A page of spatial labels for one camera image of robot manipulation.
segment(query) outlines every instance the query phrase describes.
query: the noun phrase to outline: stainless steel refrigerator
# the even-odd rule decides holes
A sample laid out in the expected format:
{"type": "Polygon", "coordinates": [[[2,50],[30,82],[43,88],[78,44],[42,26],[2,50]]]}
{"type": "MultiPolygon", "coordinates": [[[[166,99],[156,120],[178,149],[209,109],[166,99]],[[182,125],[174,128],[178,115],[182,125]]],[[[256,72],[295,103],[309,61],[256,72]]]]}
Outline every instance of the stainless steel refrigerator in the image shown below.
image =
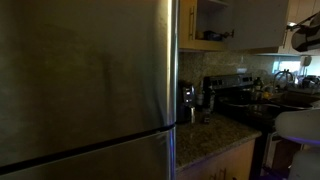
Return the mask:
{"type": "Polygon", "coordinates": [[[174,179],[176,0],[0,2],[0,179],[174,179]]]}

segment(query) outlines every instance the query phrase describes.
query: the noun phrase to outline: granite countertop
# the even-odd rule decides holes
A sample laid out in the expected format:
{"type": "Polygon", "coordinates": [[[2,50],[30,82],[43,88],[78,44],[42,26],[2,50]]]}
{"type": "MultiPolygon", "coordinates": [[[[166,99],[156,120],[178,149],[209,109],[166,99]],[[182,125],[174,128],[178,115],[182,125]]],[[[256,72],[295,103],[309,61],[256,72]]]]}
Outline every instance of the granite countertop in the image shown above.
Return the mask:
{"type": "MultiPolygon", "coordinates": [[[[196,120],[202,119],[196,113],[196,120]]],[[[210,123],[198,121],[177,125],[176,170],[182,171],[209,157],[261,136],[261,132],[221,114],[210,115],[210,123]]]]}

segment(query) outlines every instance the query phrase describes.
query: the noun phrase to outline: open cabinet door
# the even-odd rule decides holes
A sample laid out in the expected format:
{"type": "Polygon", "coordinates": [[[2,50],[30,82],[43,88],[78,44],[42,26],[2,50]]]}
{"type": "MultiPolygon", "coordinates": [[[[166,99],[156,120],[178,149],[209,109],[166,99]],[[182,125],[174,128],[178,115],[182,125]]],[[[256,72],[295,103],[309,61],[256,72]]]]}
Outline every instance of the open cabinet door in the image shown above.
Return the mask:
{"type": "Polygon", "coordinates": [[[288,0],[235,0],[232,50],[278,47],[283,43],[288,0]]]}

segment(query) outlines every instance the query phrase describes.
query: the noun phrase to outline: cabinet handle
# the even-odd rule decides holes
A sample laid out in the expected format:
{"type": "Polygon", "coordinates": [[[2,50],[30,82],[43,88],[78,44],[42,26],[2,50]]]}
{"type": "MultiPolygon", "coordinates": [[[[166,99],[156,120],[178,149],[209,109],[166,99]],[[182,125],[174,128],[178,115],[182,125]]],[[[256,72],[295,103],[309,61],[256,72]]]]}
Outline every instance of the cabinet handle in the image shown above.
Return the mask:
{"type": "Polygon", "coordinates": [[[288,36],[288,30],[286,30],[285,33],[284,33],[284,39],[283,39],[283,42],[282,42],[282,48],[283,49],[286,47],[287,36],[288,36]]]}
{"type": "Polygon", "coordinates": [[[190,13],[189,13],[189,40],[193,40],[194,36],[194,6],[190,8],[190,13]]]}
{"type": "Polygon", "coordinates": [[[209,180],[217,180],[216,174],[214,174],[214,176],[213,176],[213,175],[210,175],[209,180]]]}
{"type": "Polygon", "coordinates": [[[224,170],[221,170],[221,169],[220,169],[220,173],[223,173],[223,180],[226,180],[227,168],[224,168],[224,170]]]}

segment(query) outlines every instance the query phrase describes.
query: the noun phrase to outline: faucet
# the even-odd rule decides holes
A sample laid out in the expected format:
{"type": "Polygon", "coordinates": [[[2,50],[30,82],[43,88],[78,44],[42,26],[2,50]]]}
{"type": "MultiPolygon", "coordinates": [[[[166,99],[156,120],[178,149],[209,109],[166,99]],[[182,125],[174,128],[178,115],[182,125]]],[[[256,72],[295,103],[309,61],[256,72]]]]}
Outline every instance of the faucet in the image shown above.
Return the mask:
{"type": "Polygon", "coordinates": [[[289,69],[284,69],[284,71],[280,71],[280,72],[277,72],[275,75],[274,75],[274,78],[273,78],[273,90],[275,91],[275,86],[276,86],[276,79],[277,79],[277,76],[280,75],[280,77],[278,78],[278,81],[281,80],[282,77],[285,76],[286,80],[285,80],[285,83],[286,83],[286,86],[288,84],[288,82],[290,81],[294,81],[294,76],[291,72],[289,72],[289,69]]]}

